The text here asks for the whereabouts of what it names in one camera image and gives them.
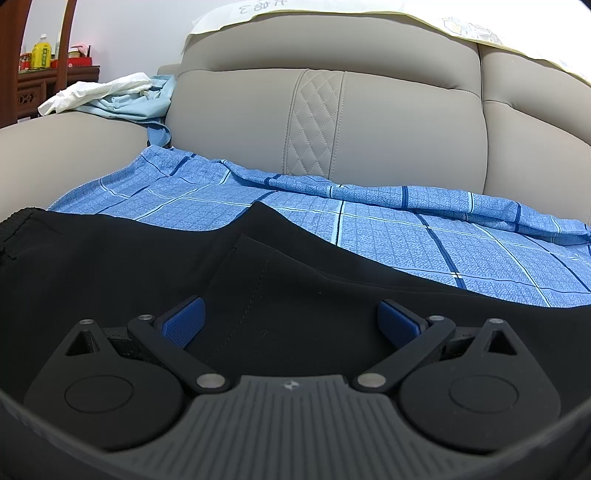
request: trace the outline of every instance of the quilted leather stripe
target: quilted leather stripe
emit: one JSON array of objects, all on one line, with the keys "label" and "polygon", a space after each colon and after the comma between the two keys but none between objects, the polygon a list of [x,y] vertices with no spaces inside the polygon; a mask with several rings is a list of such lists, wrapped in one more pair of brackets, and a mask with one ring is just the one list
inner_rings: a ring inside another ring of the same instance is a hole
[{"label": "quilted leather stripe", "polygon": [[306,70],[295,87],[285,158],[290,175],[329,176],[343,72]]}]

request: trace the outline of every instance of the blue gripper pad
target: blue gripper pad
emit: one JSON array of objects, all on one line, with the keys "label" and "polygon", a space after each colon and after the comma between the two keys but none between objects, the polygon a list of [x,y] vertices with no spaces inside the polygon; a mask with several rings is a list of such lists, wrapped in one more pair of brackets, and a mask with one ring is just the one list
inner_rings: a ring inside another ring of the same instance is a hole
[{"label": "blue gripper pad", "polygon": [[378,328],[396,348],[402,348],[428,328],[425,319],[393,300],[378,305]]},{"label": "blue gripper pad", "polygon": [[170,318],[159,319],[157,323],[161,324],[159,330],[163,337],[179,348],[185,348],[205,325],[205,302],[201,297],[190,299],[179,308]]}]

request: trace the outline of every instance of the triangular hole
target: triangular hole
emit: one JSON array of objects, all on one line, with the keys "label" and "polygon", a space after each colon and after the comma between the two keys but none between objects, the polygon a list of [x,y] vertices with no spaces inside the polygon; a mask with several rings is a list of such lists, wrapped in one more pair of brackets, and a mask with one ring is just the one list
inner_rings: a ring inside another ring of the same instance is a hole
[{"label": "triangular hole", "polygon": [[83,355],[84,353],[97,352],[98,346],[95,343],[95,339],[88,330],[83,330],[76,335],[76,338],[70,345],[67,356]]},{"label": "triangular hole", "polygon": [[511,345],[504,332],[497,330],[492,334],[491,345],[488,348],[489,352],[502,353],[503,355],[517,355],[517,352]]}]

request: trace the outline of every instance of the red box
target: red box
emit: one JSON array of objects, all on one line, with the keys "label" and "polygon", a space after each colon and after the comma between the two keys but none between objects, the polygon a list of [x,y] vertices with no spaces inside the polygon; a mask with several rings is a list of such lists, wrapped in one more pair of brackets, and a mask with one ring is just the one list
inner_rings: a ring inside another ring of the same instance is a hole
[{"label": "red box", "polygon": [[[51,61],[51,68],[57,68],[57,62],[60,59],[52,60]],[[68,66],[69,67],[92,67],[92,57],[78,57],[73,59],[68,59]]]}]

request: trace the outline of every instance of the sofa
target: sofa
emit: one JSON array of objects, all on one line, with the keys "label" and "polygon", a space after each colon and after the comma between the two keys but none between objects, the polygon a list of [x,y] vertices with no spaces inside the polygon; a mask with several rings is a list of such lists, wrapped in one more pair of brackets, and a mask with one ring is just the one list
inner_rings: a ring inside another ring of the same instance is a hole
[{"label": "sofa", "polygon": [[[506,197],[591,224],[591,87],[402,15],[271,14],[196,35],[175,147],[362,186]],[[80,112],[0,130],[0,218],[131,162],[143,127]]]}]

